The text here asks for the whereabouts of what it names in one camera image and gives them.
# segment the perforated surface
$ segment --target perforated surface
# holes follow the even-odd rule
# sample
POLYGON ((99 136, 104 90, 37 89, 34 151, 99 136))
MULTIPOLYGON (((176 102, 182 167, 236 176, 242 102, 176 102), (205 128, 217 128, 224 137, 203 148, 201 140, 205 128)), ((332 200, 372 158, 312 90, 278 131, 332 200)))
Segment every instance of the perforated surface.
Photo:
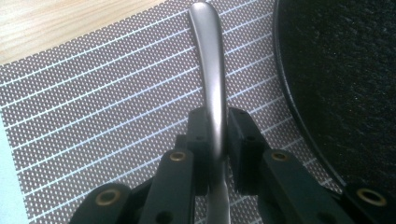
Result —
MULTIPOLYGON (((107 182, 131 188, 203 105, 192 1, 172 0, 0 67, 0 103, 29 221, 65 223, 107 182)), ((227 104, 248 111, 271 147, 293 152, 336 188, 299 135, 276 76, 273 1, 212 1, 220 14, 227 104)), ((233 223, 261 223, 254 197, 231 192, 233 223)), ((197 198, 196 221, 205 222, 197 198)))

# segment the curved black edge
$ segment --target curved black edge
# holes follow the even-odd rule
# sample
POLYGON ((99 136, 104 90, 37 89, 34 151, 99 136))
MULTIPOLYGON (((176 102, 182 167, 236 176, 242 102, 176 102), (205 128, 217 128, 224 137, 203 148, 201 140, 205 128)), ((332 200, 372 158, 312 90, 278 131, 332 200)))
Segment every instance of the curved black edge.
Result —
POLYGON ((284 0, 276 0, 274 6, 274 20, 273 20, 273 41, 274 41, 274 57, 276 62, 276 71, 278 73, 278 77, 281 83, 281 89, 285 96, 286 102, 288 104, 288 108, 296 121, 297 127, 300 130, 301 135, 303 136, 305 142, 308 144, 308 147, 311 151, 317 156, 319 162, 323 165, 327 173, 334 179, 337 184, 344 187, 347 183, 346 181, 337 174, 334 167, 326 160, 324 155, 321 153, 318 144, 315 142, 313 136, 310 134, 308 128, 306 127, 302 116, 300 115, 297 105, 294 103, 293 97, 291 95, 291 91, 289 88, 288 81, 286 80, 286 74, 283 67, 282 62, 282 53, 280 49, 280 41, 279 41, 279 10, 281 9, 281 2, 285 3, 284 0))

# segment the light blue border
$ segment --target light blue border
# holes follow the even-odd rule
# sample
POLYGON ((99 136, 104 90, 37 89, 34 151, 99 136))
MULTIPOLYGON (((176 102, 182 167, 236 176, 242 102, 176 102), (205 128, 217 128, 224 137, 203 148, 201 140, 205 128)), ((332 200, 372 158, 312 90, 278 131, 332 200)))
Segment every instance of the light blue border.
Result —
POLYGON ((0 111, 0 223, 29 223, 0 111))

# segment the brass insert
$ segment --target brass insert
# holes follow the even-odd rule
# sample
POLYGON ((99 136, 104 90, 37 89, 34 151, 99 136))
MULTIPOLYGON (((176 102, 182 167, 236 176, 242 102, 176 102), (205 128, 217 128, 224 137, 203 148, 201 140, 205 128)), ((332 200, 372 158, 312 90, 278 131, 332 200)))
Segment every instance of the brass insert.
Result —
POLYGON ((378 207, 387 205, 387 199, 372 189, 358 189, 356 193, 358 194, 359 198, 372 205, 378 207))
POLYGON ((271 157, 275 160, 275 161, 286 161, 289 159, 288 155, 284 154, 283 152, 273 152, 271 154, 271 157))
POLYGON ((184 161, 186 159, 186 153, 184 152, 174 152, 170 156, 172 161, 184 161))
POLYGON ((120 191, 117 189, 107 189, 96 196, 96 204, 100 206, 111 205, 120 198, 120 191))

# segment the screw hole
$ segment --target screw hole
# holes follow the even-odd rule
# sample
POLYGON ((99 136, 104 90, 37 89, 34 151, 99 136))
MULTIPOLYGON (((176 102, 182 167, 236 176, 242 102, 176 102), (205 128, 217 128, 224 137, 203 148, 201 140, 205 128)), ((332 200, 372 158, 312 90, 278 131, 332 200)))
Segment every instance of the screw hole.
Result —
POLYGON ((329 213, 318 213, 317 214, 318 219, 320 220, 321 223, 324 224, 335 224, 337 223, 337 220, 332 214, 329 213))
POLYGON ((286 161, 289 158, 286 154, 282 152, 273 152, 271 156, 276 161, 286 161))
POLYGON ((184 152, 174 152, 170 156, 172 161, 184 161, 186 159, 186 153, 184 152))
POLYGON ((155 221, 159 224, 168 224, 173 220, 173 215, 170 212, 164 211, 155 217, 155 221))
POLYGON ((372 189, 358 189, 356 193, 359 198, 371 205, 378 207, 387 205, 385 197, 372 189))
POLYGON ((120 198, 120 191, 117 189, 107 189, 96 196, 96 204, 107 206, 115 203, 120 198))

